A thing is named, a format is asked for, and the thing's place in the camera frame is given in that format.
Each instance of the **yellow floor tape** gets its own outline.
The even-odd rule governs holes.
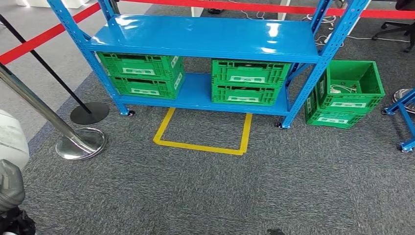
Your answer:
[[[189,144],[189,143],[180,143],[180,142],[173,142],[173,141],[162,141],[161,137],[163,136],[164,131],[169,124],[171,117],[174,114],[175,108],[169,108],[167,111],[166,116],[164,117],[163,121],[160,124],[160,127],[153,138],[154,143],[169,147],[176,147],[176,148],[185,148],[185,149],[193,149],[199,151],[206,151],[206,152],[214,152],[214,153],[225,153],[225,154],[232,154],[232,155],[243,155],[247,152],[248,149],[248,140],[249,140],[249,132],[251,130],[251,121],[252,121],[252,114],[246,114],[244,128],[242,130],[242,138],[241,144],[239,149],[228,149],[228,148],[217,148],[217,147],[210,147],[204,145],[196,145],[196,144]]]

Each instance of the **crate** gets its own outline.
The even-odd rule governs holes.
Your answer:
[[[212,102],[271,106],[279,89],[272,87],[241,87],[239,84],[212,85]]]
[[[178,73],[184,74],[183,57],[180,56],[103,52],[96,54],[109,76],[171,81]]]
[[[351,93],[339,86],[353,88]],[[385,96],[374,61],[330,62],[318,84],[320,107],[329,112],[370,113]]]
[[[289,63],[212,59],[212,81],[280,88],[290,66]]]
[[[175,99],[184,81],[179,73],[176,80],[154,80],[110,76],[116,90],[121,95],[136,95],[150,98]]]
[[[317,89],[314,89],[307,98],[304,109],[306,123],[313,126],[349,129],[365,116],[357,113],[334,113],[322,110],[317,97]]]

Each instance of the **silver round base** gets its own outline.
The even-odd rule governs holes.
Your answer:
[[[392,101],[395,103],[400,98],[404,97],[408,92],[412,91],[412,89],[400,89],[393,94]],[[413,101],[408,102],[405,105],[405,109],[408,113],[415,114],[415,103]]]
[[[56,152],[68,160],[85,160],[97,155],[107,143],[102,131],[94,128],[80,128],[74,130],[78,137],[94,151],[86,152],[66,137],[62,137],[56,144]]]

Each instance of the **red belt barrier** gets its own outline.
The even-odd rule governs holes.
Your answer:
[[[96,2],[93,5],[89,6],[85,10],[79,12],[73,19],[75,22],[81,22],[93,13],[97,12],[100,9],[99,4]],[[49,41],[50,39],[56,37],[57,35],[61,34],[65,31],[65,28],[62,24],[58,24],[51,29],[39,34],[38,36],[30,39],[29,41],[11,49],[10,51],[4,53],[0,56],[0,62],[4,65],[12,62],[13,60],[21,57],[22,55],[28,53],[29,51],[37,48],[38,46],[42,45],[43,43]]]
[[[203,1],[203,0],[124,0],[132,2],[145,2],[154,4],[164,4],[172,6],[196,6],[203,8],[216,8],[238,11],[263,11],[263,12],[279,12],[291,14],[313,14],[316,10],[314,7],[307,6],[280,6],[274,4],[259,3],[235,3],[229,1]],[[330,8],[326,15],[341,16],[343,9]],[[396,11],[396,10],[365,10],[361,17],[367,18],[384,18],[384,19],[415,19],[414,11]]]
[[[144,2],[154,4],[164,4],[172,6],[195,6],[203,8],[217,8],[226,10],[245,10],[245,11],[263,11],[263,12],[279,12],[279,13],[291,13],[291,14],[313,14],[314,7],[307,6],[280,6],[273,4],[258,4],[258,3],[235,3],[228,1],[203,1],[203,0],[124,0],[132,2]],[[98,3],[94,3],[85,10],[76,14],[73,18],[75,22],[81,22],[93,13],[100,9]],[[327,15],[341,16],[344,13],[343,9],[330,8],[327,11]],[[388,11],[388,10],[365,10],[362,12],[361,17],[367,18],[385,18],[385,19],[415,19],[414,11]],[[43,43],[56,37],[64,32],[65,29],[62,24],[58,24],[51,29],[39,34],[38,36],[30,39],[26,43],[23,43],[12,50],[0,55],[0,63],[4,65],[12,62],[13,60],[21,57],[29,51],[37,48]]]

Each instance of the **shelf board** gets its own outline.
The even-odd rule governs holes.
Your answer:
[[[124,104],[176,107],[183,109],[199,109],[235,113],[251,113],[286,116],[288,112],[287,93],[283,88],[279,92],[274,106],[218,104],[210,100],[210,74],[186,73],[184,83],[175,100],[146,98],[140,96],[122,95],[119,102]]]
[[[118,15],[87,43],[91,51],[316,63],[310,22]]]

